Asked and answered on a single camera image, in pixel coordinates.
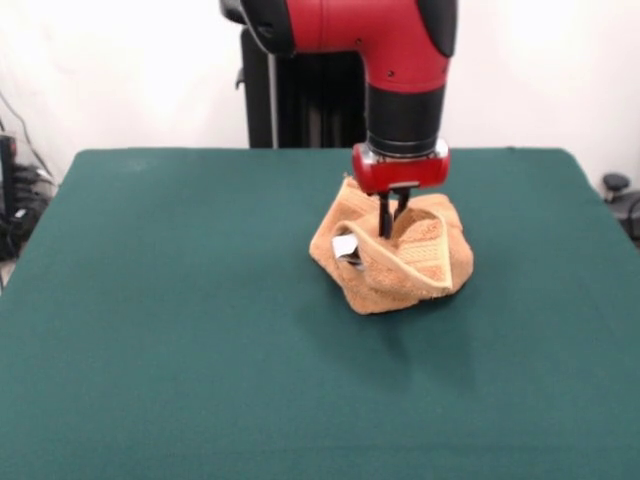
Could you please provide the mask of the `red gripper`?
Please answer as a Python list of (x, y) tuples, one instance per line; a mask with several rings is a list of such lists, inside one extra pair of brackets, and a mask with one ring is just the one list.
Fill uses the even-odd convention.
[[(379, 237), (391, 236), (393, 220), (396, 221), (406, 210), (410, 188), (430, 188), (445, 182), (451, 155), (426, 157), (408, 161), (383, 160), (369, 151), (353, 151), (352, 166), (354, 177), (362, 192), (378, 194)], [(393, 217), (389, 208), (389, 193), (397, 197)]]

